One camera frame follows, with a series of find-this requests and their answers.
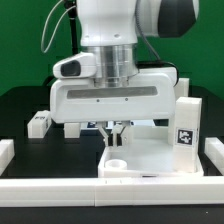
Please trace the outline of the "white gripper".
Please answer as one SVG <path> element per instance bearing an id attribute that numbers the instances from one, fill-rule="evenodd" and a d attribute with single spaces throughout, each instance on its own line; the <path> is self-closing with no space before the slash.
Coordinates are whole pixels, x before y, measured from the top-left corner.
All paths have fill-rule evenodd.
<path id="1" fill-rule="evenodd" d="M 50 112 L 56 123 L 97 122 L 105 146 L 105 121 L 123 121 L 122 145 L 132 142 L 129 120 L 168 119 L 175 112 L 174 67 L 141 69 L 126 87 L 96 88 L 91 79 L 60 79 L 51 87 Z"/>

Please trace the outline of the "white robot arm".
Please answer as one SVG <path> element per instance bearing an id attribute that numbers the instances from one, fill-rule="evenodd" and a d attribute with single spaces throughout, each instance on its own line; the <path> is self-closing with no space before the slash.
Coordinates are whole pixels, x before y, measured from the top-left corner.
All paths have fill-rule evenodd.
<path id="1" fill-rule="evenodd" d="M 175 67 L 138 63 L 137 38 L 180 37 L 199 0 L 77 0 L 82 51 L 57 62 L 50 112 L 57 123 L 168 119 L 175 111 Z"/>

